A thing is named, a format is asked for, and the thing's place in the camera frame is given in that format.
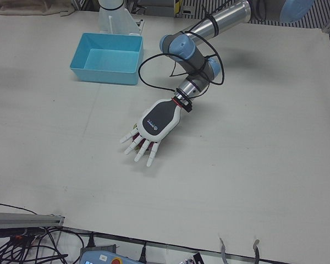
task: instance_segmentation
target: blue joint cap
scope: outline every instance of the blue joint cap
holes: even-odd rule
[[[221,66],[220,64],[213,58],[208,59],[209,65],[211,66],[213,72],[214,72],[214,78],[218,76],[218,74],[221,71]]]
[[[196,51],[196,45],[187,35],[183,34],[175,38],[170,46],[169,53],[181,56],[184,59],[190,59]],[[172,56],[171,59],[181,62],[182,59]]]
[[[314,0],[286,0],[280,13],[280,22],[291,23],[308,13]]]
[[[159,48],[160,48],[160,50],[161,50],[162,53],[164,53],[164,51],[163,51],[163,43],[164,43],[164,40],[166,39],[167,36],[169,36],[169,35],[163,36],[161,38],[161,40],[160,40],[160,43],[159,43]]]

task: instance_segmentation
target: white finger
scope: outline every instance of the white finger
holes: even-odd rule
[[[141,135],[139,135],[138,137],[136,137],[136,139],[131,143],[131,145],[126,148],[125,150],[125,154],[129,154],[141,141],[142,141],[143,137]]]
[[[123,138],[120,139],[120,143],[126,142],[127,140],[132,138],[137,133],[138,133],[138,129],[137,128],[133,129],[130,133],[128,133],[126,136],[124,136]]]
[[[147,150],[149,144],[150,144],[149,140],[144,141],[141,149],[138,151],[136,157],[134,158],[135,162],[139,161],[139,159],[144,155],[144,152]]]
[[[148,162],[147,162],[147,167],[150,167],[153,163],[153,160],[155,158],[155,154],[156,152],[158,151],[158,148],[159,148],[159,144],[160,144],[161,141],[159,142],[154,142],[154,145],[151,149],[151,152],[149,154],[149,158],[148,158]]]

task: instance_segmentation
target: black wire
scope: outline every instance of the black wire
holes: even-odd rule
[[[37,215],[37,213],[36,213],[36,212],[33,212],[33,211],[31,211],[31,210],[28,210],[28,209],[26,209],[26,208],[23,208],[23,207],[18,207],[18,206],[13,206],[13,205],[7,205],[7,204],[5,204],[5,203],[0,203],[0,205],[1,205],[1,206],[7,206],[7,207],[16,208],[16,209],[20,209],[20,210],[24,210],[24,211],[27,211],[27,212],[31,212],[31,213],[33,213],[33,214]]]
[[[260,13],[260,4],[263,3],[264,7],[264,16]],[[255,17],[257,18],[258,22],[265,22],[266,21],[266,1],[265,0],[257,0],[255,6]]]
[[[254,264],[259,264],[260,256],[259,256],[259,249],[258,247],[255,248],[255,259],[254,259]]]
[[[157,86],[157,85],[151,85],[149,83],[147,83],[141,76],[141,68],[144,66],[144,64],[146,64],[147,62],[149,62],[150,60],[152,59],[155,59],[157,57],[160,57],[160,56],[173,56],[173,57],[177,57],[177,58],[180,58],[181,60],[185,61],[186,63],[188,63],[188,65],[190,65],[193,69],[195,69],[195,71],[193,73],[181,73],[181,74],[176,74],[174,75],[174,71],[175,71],[175,68],[176,68],[176,62],[175,62],[175,66],[171,72],[171,75],[170,77],[174,77],[174,76],[181,76],[181,75],[184,75],[184,74],[199,74],[201,77],[203,77],[206,81],[208,81],[208,86],[205,88],[204,92],[202,92],[201,94],[197,95],[197,96],[193,96],[193,97],[189,97],[189,99],[193,99],[193,98],[197,98],[197,97],[200,97],[200,96],[203,96],[209,89],[209,86],[210,84],[215,84],[215,85],[222,85],[224,83],[224,80],[225,80],[225,72],[224,72],[224,66],[223,66],[223,63],[222,63],[222,60],[221,60],[221,57],[220,55],[218,54],[217,50],[205,39],[203,38],[202,36],[192,32],[192,30],[194,28],[196,28],[198,25],[200,25],[201,23],[203,23],[204,20],[207,19],[208,16],[211,16],[213,13],[215,13],[216,11],[219,11],[221,10],[222,8],[224,8],[226,6],[226,4],[228,4],[229,0],[226,0],[223,4],[221,4],[219,7],[217,7],[216,9],[214,9],[210,14],[208,14],[208,12],[206,11],[205,9],[205,13],[206,13],[206,17],[201,19],[198,23],[196,23],[194,26],[191,27],[190,30],[188,31],[185,31],[184,34],[192,34],[196,37],[198,37],[200,40],[202,40],[206,45],[208,45],[211,50],[214,51],[214,55],[211,55],[211,56],[207,56],[207,58],[210,58],[210,57],[217,57],[218,60],[219,60],[219,63],[220,63],[220,67],[221,67],[221,72],[222,72],[222,80],[221,82],[214,82],[212,80],[210,80],[210,78],[207,76],[207,74],[204,72],[204,71],[198,71],[196,70],[196,68],[190,63],[188,62],[186,59],[182,58],[181,56],[177,55],[177,54],[173,54],[173,53],[160,53],[160,54],[157,54],[157,55],[154,55],[148,59],[146,59],[145,61],[143,61],[139,68],[138,68],[138,76],[140,78],[140,80],[147,86],[149,87],[152,87],[152,88],[157,88],[157,89],[161,89],[161,90],[166,90],[166,91],[171,91],[171,92],[175,92],[175,89],[171,89],[171,88],[166,88],[166,87],[161,87],[161,86]]]

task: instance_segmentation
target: silver metal tube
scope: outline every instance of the silver metal tube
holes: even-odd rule
[[[188,95],[188,97],[193,97],[196,95],[199,95],[199,92],[197,90],[197,88],[189,81],[184,80],[179,86],[179,89],[181,89],[186,95]],[[175,92],[175,96],[180,99],[180,100],[184,100],[185,98],[182,97],[181,94],[179,94],[178,92]]]
[[[222,33],[233,26],[236,26],[239,23],[247,23],[251,18],[251,8],[247,0],[242,0],[233,4],[229,8],[222,10],[213,15],[218,28],[219,33]],[[186,28],[183,31],[189,31],[192,26]],[[196,33],[206,40],[209,40],[214,37],[215,29],[212,21],[206,19],[203,23],[199,24],[191,30],[193,33]],[[190,33],[187,35],[198,45],[202,43],[202,40]]]

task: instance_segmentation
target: robotic hand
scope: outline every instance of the robotic hand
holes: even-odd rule
[[[160,41],[160,50],[179,63],[188,76],[178,86],[173,98],[159,100],[153,104],[139,119],[136,127],[120,140],[121,143],[133,140],[125,154],[139,148],[134,159],[137,162],[146,150],[150,150],[147,162],[147,166],[150,167],[160,142],[179,123],[181,109],[190,112],[193,98],[203,92],[209,83],[213,83],[214,78],[223,69],[221,62],[219,65],[213,58],[204,57],[196,45],[239,23],[248,22],[251,17],[261,19],[263,12],[265,18],[275,21],[298,20],[307,13],[313,1],[242,0],[225,10],[209,15],[192,27],[174,35],[164,36]]]
[[[153,104],[139,119],[136,127],[120,140],[123,143],[134,138],[131,145],[125,150],[125,154],[129,154],[134,148],[141,145],[134,159],[137,162],[150,148],[151,152],[147,162],[147,166],[150,167],[161,140],[180,122],[180,111],[181,106],[175,99],[159,100]]]

